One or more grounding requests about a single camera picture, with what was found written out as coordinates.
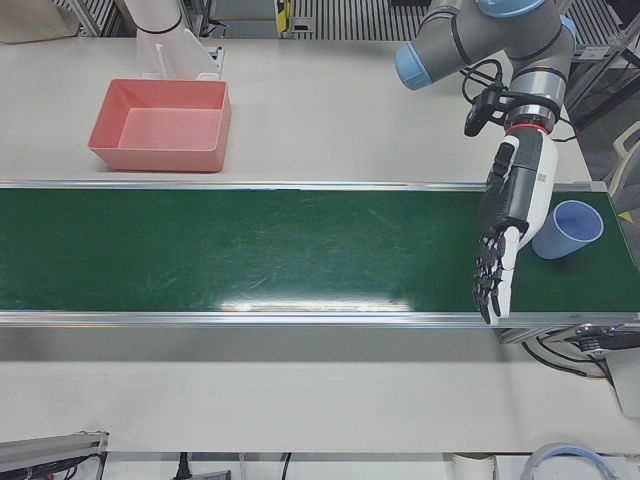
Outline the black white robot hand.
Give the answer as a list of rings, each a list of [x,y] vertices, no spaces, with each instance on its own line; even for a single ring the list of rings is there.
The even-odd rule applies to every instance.
[[[489,325],[509,317],[517,256],[545,222],[557,162],[555,142],[539,127],[518,124],[499,145],[480,201],[472,289]]]

